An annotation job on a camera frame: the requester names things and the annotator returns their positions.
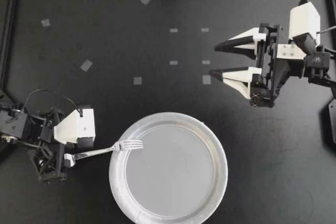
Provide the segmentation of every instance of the fork tines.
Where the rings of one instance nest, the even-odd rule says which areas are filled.
[[[127,139],[120,141],[119,144],[121,150],[136,150],[143,148],[142,140]]]

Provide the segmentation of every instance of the metal fork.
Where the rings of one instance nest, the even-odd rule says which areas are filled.
[[[116,141],[111,147],[105,148],[105,149],[100,149],[100,150],[95,150],[95,151],[89,151],[89,152],[82,152],[82,153],[77,153],[77,154],[64,154],[64,159],[70,161],[70,164],[68,164],[69,167],[73,167],[76,163],[77,160],[85,158],[85,157],[91,157],[107,152],[112,152],[112,151],[130,151],[130,150],[137,150],[137,149],[142,149],[143,148],[143,143],[142,140],[135,140],[135,139],[127,139],[127,140],[120,140]]]

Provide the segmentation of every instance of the black tabletop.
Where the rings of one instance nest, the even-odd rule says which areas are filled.
[[[299,1],[20,0],[6,90],[17,101],[49,88],[91,104],[95,148],[156,112],[204,122],[222,143],[229,169],[223,201],[206,223],[334,223],[336,152],[324,142],[321,116],[331,91],[291,78],[273,109],[253,108],[229,86],[202,82],[209,69],[254,66],[213,47],[263,22],[282,24],[287,38],[289,12]],[[333,25],[326,0],[310,1],[321,27]],[[331,41],[322,35],[326,46]],[[93,63],[87,72],[80,68],[86,60]],[[133,85],[134,77],[142,84]],[[50,94],[36,95],[28,107],[54,105],[72,109]],[[14,150],[0,162],[0,222],[131,223],[113,199],[109,162],[109,154],[84,159],[66,182],[45,185],[26,151]]]

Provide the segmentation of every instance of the white paper plate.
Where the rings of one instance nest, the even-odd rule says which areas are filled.
[[[227,162],[215,134],[179,113],[147,116],[120,137],[141,139],[144,149],[113,152],[113,196],[139,224],[199,224],[218,207],[227,184]]]

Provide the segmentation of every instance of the screw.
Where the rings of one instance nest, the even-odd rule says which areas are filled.
[[[321,57],[316,56],[316,57],[313,58],[313,62],[315,62],[315,63],[320,63],[321,61],[322,61]]]

